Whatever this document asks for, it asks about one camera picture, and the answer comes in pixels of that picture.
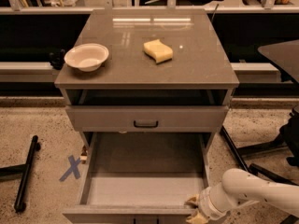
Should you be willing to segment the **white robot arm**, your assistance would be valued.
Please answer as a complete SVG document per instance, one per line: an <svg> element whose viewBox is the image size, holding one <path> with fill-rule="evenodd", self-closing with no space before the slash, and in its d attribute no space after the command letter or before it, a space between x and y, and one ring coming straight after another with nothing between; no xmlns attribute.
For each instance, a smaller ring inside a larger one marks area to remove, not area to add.
<svg viewBox="0 0 299 224"><path fill-rule="evenodd" d="M187 224L207 224L224 217L228 211L252 203L265 202L279 210L299 217L299 187L263 180L241 169L229 169L221 182L192 196L186 204L195 211Z"/></svg>

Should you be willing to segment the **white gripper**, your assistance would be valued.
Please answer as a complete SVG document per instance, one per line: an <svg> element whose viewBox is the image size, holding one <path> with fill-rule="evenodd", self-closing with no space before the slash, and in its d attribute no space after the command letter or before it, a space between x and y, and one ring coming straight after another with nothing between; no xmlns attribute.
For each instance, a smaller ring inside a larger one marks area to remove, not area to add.
<svg viewBox="0 0 299 224"><path fill-rule="evenodd" d="M200 213L196 212L188 216L186 218L187 224L207 224L209 220L218 220L224 217L232 207L230 198L224 191L222 184L203 189L200 195L195 194L185 203L193 207L198 206L200 211Z"/></svg>

